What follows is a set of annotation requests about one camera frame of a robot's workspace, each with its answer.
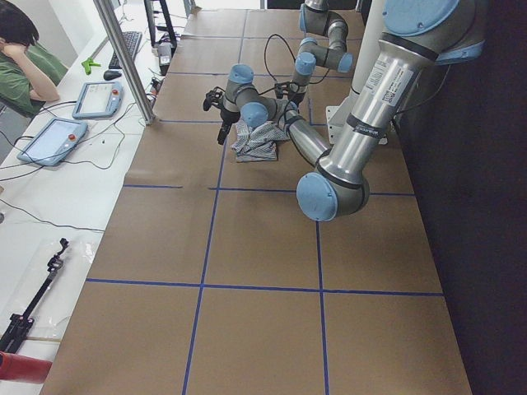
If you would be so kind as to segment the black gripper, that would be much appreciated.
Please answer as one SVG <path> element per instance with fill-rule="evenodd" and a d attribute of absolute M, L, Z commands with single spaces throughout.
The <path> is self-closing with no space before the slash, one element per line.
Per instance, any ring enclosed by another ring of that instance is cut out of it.
<path fill-rule="evenodd" d="M 212 107 L 220 110 L 222 126 L 219 129 L 217 143 L 223 145 L 231 126 L 239 121 L 239 110 L 226 98 L 225 91 L 219 86 L 215 86 L 205 95 L 203 110 L 209 111 Z"/>
<path fill-rule="evenodd" d="M 274 94 L 282 108 L 288 103 L 289 107 L 298 108 L 305 97 L 307 86 L 301 86 L 293 81 L 277 82 L 274 84 Z"/>

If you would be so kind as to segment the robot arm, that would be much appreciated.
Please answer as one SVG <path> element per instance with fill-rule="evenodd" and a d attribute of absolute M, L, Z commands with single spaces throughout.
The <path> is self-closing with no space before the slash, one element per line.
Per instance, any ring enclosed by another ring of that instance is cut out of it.
<path fill-rule="evenodd" d="M 287 98 L 299 105 L 304 97 L 315 67 L 324 67 L 339 73 L 350 72 L 353 56 L 347 51 L 347 22 L 329 10 L 328 1 L 304 1 L 300 7 L 299 27 L 306 34 L 329 40 L 324 47 L 316 39 L 305 37 L 300 44 Z"/>
<path fill-rule="evenodd" d="M 478 57 L 488 7 L 486 1 L 373 2 L 367 23 L 379 26 L 375 38 L 380 51 L 360 93 L 350 95 L 338 109 L 343 122 L 334 144 L 328 144 L 298 112 L 316 67 L 353 69 L 345 44 L 347 23 L 326 1 L 301 5 L 299 26 L 305 38 L 283 93 L 271 98 L 260 95 L 253 70 L 236 64 L 226 86 L 206 94 L 203 107 L 220 111 L 219 143 L 238 121 L 252 128 L 274 122 L 289 135 L 314 168 L 296 187 L 298 204 L 310 219 L 331 221 L 355 213 L 369 197 L 362 171 L 420 71 Z"/>

